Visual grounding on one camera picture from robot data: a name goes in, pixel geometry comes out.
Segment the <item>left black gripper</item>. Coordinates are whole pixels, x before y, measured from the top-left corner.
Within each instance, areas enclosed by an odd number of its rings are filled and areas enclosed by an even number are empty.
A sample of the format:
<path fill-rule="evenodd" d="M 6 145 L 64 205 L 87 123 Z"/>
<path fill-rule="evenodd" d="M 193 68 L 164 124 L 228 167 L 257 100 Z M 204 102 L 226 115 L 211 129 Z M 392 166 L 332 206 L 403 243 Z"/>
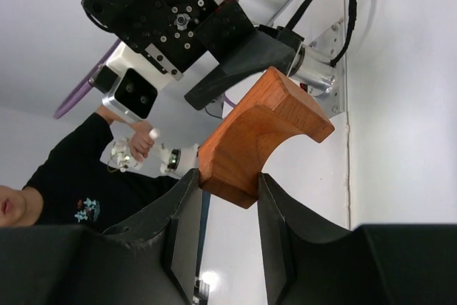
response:
<path fill-rule="evenodd" d="M 237 1 L 81 0 L 81 5 L 102 30 L 176 80 L 208 50 L 219 65 L 185 94 L 195 109 L 271 66 L 286 74 L 296 55 L 292 30 L 255 27 Z"/>

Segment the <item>person's hand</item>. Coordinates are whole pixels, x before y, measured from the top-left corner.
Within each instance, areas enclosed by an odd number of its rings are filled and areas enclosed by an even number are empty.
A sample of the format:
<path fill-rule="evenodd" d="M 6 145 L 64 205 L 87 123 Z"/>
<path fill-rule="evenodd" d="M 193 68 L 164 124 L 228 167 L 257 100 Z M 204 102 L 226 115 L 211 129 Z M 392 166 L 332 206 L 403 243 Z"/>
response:
<path fill-rule="evenodd" d="M 134 130 L 133 136 L 129 139 L 129 149 L 135 160 L 142 162 L 148 157 L 155 141 L 149 136 L 153 126 L 147 121 L 140 121 L 129 124 Z"/>

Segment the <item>red-brown arch block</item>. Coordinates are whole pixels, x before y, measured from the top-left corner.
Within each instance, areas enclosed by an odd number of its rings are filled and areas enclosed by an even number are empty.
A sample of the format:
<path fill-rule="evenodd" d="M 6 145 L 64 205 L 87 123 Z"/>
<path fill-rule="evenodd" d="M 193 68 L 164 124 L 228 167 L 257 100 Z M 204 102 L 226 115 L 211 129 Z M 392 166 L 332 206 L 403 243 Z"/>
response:
<path fill-rule="evenodd" d="M 269 67 L 199 149 L 200 187 L 247 209 L 258 200 L 258 175 L 285 140 L 320 144 L 335 130 L 317 102 Z"/>

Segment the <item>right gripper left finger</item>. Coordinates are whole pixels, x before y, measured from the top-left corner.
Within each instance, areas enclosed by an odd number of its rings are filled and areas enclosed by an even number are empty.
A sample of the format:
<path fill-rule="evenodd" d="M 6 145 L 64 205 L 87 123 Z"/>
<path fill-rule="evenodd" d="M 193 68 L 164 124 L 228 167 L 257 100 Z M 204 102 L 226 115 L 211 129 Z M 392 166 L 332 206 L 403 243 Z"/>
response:
<path fill-rule="evenodd" d="M 3 304 L 190 304 L 200 173 L 97 234 L 83 226 L 1 230 Z"/>

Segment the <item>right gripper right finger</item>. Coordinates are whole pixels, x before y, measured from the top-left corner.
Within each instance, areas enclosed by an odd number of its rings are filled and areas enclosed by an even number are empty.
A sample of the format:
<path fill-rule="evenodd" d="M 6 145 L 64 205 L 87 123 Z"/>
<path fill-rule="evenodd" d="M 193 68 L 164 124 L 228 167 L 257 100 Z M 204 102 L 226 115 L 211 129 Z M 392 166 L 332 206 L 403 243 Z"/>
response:
<path fill-rule="evenodd" d="M 258 177 L 270 304 L 454 304 L 456 226 L 364 224 L 350 231 Z"/>

